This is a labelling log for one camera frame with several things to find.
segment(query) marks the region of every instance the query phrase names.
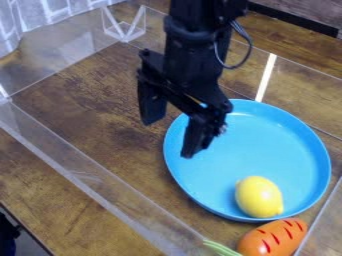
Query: toy carrot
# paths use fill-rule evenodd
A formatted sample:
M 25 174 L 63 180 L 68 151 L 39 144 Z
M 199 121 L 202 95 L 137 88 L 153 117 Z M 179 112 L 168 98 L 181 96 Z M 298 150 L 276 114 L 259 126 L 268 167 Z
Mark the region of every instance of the toy carrot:
M 287 218 L 251 230 L 239 240 L 236 252 L 211 241 L 204 241 L 204 245 L 222 256 L 290 256 L 306 233 L 306 223 L 298 218 Z

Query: clear acrylic enclosure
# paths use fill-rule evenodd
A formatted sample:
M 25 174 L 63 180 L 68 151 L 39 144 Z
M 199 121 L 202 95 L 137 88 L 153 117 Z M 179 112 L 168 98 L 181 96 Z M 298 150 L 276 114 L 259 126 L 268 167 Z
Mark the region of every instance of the clear acrylic enclosure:
M 163 18 L 161 12 L 129 1 L 26 33 L 20 49 L 0 60 L 0 126 L 167 255 L 216 255 L 204 240 L 234 244 L 224 241 L 226 231 L 203 221 L 214 216 L 193 213 L 196 206 L 175 189 L 163 162 L 160 134 L 179 111 L 169 107 L 165 119 L 147 128 L 137 103 L 127 105 L 136 102 L 139 49 L 163 51 Z M 227 62 L 236 63 L 246 50 L 247 45 L 234 40 Z M 255 48 L 246 65 L 223 73 L 220 85 L 230 97 L 256 97 L 291 112 L 324 142 L 339 143 L 339 78 Z M 307 98 L 307 93 L 316 94 Z M 327 116 L 322 109 L 334 114 Z M 338 147 L 328 150 L 334 154 Z M 340 164 L 342 159 L 334 161 L 332 172 L 339 173 Z M 176 207 L 167 203 L 169 197 L 183 199 Z M 188 221 L 188 216 L 197 221 Z

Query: wooden table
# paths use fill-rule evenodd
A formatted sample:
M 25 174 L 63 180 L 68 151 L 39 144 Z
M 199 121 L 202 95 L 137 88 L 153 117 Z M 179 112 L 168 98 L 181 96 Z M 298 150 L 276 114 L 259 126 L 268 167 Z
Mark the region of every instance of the wooden table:
M 148 1 L 148 4 L 167 11 L 164 2 Z M 255 13 L 250 13 L 242 23 L 256 47 L 342 77 L 340 41 Z M 171 108 L 167 118 L 151 128 L 140 124 L 136 54 L 135 48 L 117 43 L 17 93 L 12 100 L 204 236 L 234 247 L 254 225 L 227 221 L 202 209 L 180 191 L 164 165 L 163 136 L 179 112 Z M 14 53 L 1 64 L 13 65 L 17 58 Z M 248 77 L 239 78 L 239 72 L 252 73 L 255 65 L 251 61 L 243 71 L 224 73 L 222 86 L 231 98 L 255 96 L 256 88 L 248 83 Z M 264 101 L 294 112 L 318 128 L 332 161 L 330 192 L 342 171 L 340 88 L 295 84 L 302 81 L 296 76 L 306 70 L 296 67 L 299 70 L 291 71 L 292 84 L 271 90 Z M 0 141 L 1 204 L 52 254 L 161 255 L 4 131 L 0 131 Z M 300 215 L 308 223 L 328 192 Z

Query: blue plate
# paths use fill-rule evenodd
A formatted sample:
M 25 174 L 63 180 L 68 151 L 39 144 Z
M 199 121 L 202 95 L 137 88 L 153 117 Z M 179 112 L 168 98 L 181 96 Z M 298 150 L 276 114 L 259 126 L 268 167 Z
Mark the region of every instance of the blue plate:
M 259 222 L 294 216 L 315 204 L 328 185 L 331 165 L 324 145 L 310 127 L 286 111 L 255 101 L 231 102 L 227 132 L 192 159 L 180 157 L 188 117 L 181 114 L 173 121 L 164 139 L 169 172 L 199 205 L 224 218 Z M 278 185 L 282 215 L 259 219 L 240 211 L 235 183 L 251 175 Z

